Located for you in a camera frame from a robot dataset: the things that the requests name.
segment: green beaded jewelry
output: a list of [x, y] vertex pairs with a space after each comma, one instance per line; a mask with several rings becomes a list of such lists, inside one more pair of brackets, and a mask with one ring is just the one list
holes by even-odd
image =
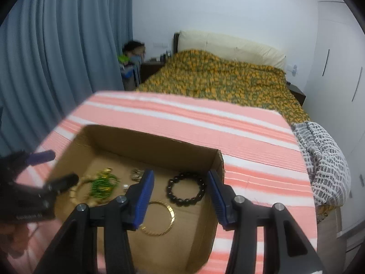
[[97, 173], [97, 179], [91, 183], [90, 196], [105, 199], [110, 197], [119, 179], [111, 174], [112, 168], [105, 168]]

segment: black beaded bracelet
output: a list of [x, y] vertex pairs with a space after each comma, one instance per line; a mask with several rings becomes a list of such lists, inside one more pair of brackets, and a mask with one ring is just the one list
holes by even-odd
[[[178, 183], [180, 180], [183, 180], [185, 178], [193, 179], [197, 182], [199, 185], [199, 193], [196, 195], [196, 197], [193, 197], [191, 199], [180, 199], [173, 195], [172, 193], [172, 187], [175, 183]], [[170, 199], [172, 203], [175, 203], [177, 206], [189, 206], [189, 205], [195, 205], [198, 203], [204, 196], [205, 193], [205, 187], [204, 181], [202, 178], [198, 176], [196, 173], [180, 173], [179, 175], [175, 176], [172, 179], [169, 179], [169, 182], [166, 187], [166, 193], [167, 197]]]

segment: human hand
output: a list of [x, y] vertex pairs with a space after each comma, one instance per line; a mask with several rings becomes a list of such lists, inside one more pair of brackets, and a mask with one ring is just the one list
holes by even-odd
[[23, 255], [29, 242], [29, 229], [26, 224], [0, 224], [0, 249], [13, 258]]

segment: cardboard box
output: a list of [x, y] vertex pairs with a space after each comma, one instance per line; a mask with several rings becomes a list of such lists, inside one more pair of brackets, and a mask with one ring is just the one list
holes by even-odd
[[[206, 194], [196, 205], [178, 207], [166, 197], [167, 181], [183, 171], [194, 171], [206, 177], [210, 169], [217, 170], [223, 180], [223, 159], [219, 150], [185, 143], [165, 137], [107, 126], [86, 126], [51, 172], [50, 179], [75, 172], [79, 177], [96, 174], [106, 167], [120, 179], [110, 199], [124, 194], [123, 184], [135, 184], [131, 180], [134, 168], [152, 169], [155, 174], [151, 200], [163, 200], [173, 208], [175, 223], [165, 235], [152, 237], [140, 230], [129, 232], [134, 265], [151, 274], [192, 274], [208, 260], [212, 250], [217, 219], [211, 199]], [[89, 192], [84, 185], [78, 192], [79, 200]], [[192, 180], [175, 184], [177, 197], [191, 198], [198, 193], [198, 185]], [[73, 211], [69, 194], [60, 195], [55, 212], [65, 221]], [[159, 205], [149, 205], [144, 225], [151, 231], [163, 232], [170, 223], [170, 214]], [[103, 228], [98, 229], [98, 250], [104, 251]]]

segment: blue curtain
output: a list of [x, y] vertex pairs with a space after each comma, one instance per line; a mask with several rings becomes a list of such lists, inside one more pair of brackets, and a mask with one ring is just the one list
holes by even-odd
[[0, 153], [34, 150], [98, 90], [123, 90], [131, 0], [18, 0], [0, 27]]

